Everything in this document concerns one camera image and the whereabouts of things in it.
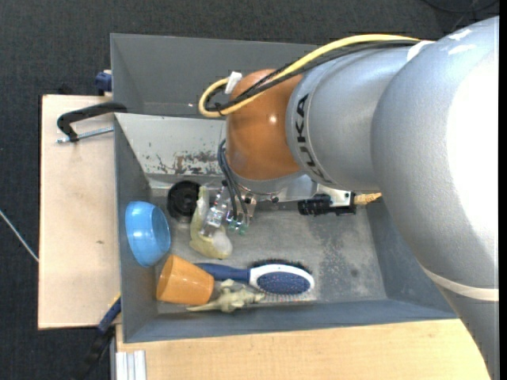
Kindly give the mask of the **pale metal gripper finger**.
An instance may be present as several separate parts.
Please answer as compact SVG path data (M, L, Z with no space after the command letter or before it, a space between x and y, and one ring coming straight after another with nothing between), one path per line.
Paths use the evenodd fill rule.
M216 212L227 214L230 210L230 193L227 188L221 188L216 196L213 204Z
M232 253L232 243L222 226L223 212L210 210L202 226L208 253Z

